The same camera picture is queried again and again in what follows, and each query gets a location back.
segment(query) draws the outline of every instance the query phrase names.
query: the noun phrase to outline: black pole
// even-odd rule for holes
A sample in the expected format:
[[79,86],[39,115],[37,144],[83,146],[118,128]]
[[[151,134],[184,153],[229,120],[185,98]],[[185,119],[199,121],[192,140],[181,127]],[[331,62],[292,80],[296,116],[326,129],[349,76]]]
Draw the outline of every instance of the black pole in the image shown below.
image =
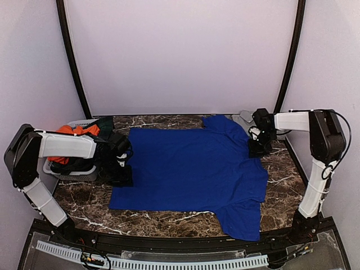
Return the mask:
[[60,21],[60,27],[62,32],[62,39],[64,40],[67,60],[69,61],[70,70],[71,70],[71,74],[73,75],[76,91],[78,93],[80,103],[83,108],[86,119],[92,119],[89,104],[86,100],[84,88],[81,84],[77,63],[75,61],[73,47],[71,45],[68,21],[66,20],[64,0],[56,0],[56,5],[57,5],[58,19]]
[[299,0],[298,2],[298,10],[296,12],[295,26],[294,32],[292,34],[291,46],[289,57],[287,58],[285,73],[283,75],[279,95],[277,97],[274,113],[280,113],[282,104],[284,103],[284,99],[286,96],[286,91],[289,86],[291,73],[293,72],[294,62],[296,58],[296,52],[299,46],[300,33],[302,31],[303,19],[305,13],[305,2],[306,0]]

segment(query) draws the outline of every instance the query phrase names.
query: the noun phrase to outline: orange clothing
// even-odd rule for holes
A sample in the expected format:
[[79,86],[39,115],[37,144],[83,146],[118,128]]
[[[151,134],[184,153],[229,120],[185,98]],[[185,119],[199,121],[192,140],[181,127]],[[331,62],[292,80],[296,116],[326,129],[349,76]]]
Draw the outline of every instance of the orange clothing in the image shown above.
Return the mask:
[[[56,132],[66,133],[66,134],[77,134],[77,135],[91,133],[95,136],[98,136],[98,134],[100,133],[100,128],[97,125],[92,125],[91,127],[87,128],[87,129],[83,129],[83,127],[81,127],[81,126],[77,126],[75,129],[72,129],[71,126],[69,126],[69,125],[63,125]],[[66,165],[69,162],[69,158],[63,157],[63,156],[49,156],[47,159],[49,161],[54,161],[54,162],[64,164],[64,165]]]

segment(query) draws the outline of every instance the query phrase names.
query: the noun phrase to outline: marble table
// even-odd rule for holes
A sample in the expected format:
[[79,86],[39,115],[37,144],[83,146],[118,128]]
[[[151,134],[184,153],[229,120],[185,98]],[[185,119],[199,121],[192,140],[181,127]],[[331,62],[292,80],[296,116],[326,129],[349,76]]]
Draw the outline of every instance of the marble table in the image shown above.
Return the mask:
[[[131,127],[188,129],[201,128],[198,115],[117,116],[115,129],[128,134]],[[294,210],[305,187],[281,141],[262,158],[269,172],[265,202],[262,204],[261,230],[290,227]],[[105,184],[60,181],[54,197],[75,221],[76,227],[96,232],[150,237],[223,236],[220,224],[210,212],[130,211],[108,209],[111,187]]]

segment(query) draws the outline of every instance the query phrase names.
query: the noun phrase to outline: white wall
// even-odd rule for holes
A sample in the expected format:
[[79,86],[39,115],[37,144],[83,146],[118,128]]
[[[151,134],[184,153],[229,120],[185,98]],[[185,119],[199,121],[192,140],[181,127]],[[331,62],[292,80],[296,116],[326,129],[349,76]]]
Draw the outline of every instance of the white wall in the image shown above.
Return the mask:
[[[0,156],[20,125],[54,130],[83,119],[56,11],[49,0],[0,3]],[[54,179],[46,179],[49,188]],[[27,232],[39,217],[12,186],[0,161],[0,269],[16,269]]]
[[[352,126],[352,146],[336,170],[324,214],[334,217],[350,263],[353,269],[359,269],[359,1],[307,1],[298,55],[283,111],[311,108],[333,108],[342,113]],[[311,156],[308,136],[292,133],[289,137],[309,174]]]
[[65,2],[93,115],[273,109],[297,1]]

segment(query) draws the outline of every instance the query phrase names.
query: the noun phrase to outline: white robotic arm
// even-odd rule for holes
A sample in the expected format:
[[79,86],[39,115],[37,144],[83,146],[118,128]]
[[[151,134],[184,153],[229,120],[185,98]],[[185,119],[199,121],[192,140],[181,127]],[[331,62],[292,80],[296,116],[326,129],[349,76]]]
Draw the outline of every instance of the white robotic arm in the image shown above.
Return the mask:
[[296,231],[293,242],[303,241],[306,234],[316,231],[314,228],[329,192],[331,175],[345,150],[345,138],[337,113],[333,110],[311,110],[269,114],[266,109],[258,109],[253,118],[256,127],[249,129],[252,157],[261,157],[270,152],[270,142],[276,139],[277,131],[309,132],[312,170],[292,224],[293,231]]
[[39,158],[64,156],[82,159],[97,159],[96,165],[113,172],[110,184],[119,185],[131,178],[131,168],[122,167],[118,157],[130,147],[121,134],[111,134],[109,141],[36,130],[29,124],[21,126],[4,155],[4,161],[11,174],[13,185],[24,193],[35,209],[40,211],[55,227],[72,226],[72,220],[59,206],[52,194],[42,183],[37,172]]

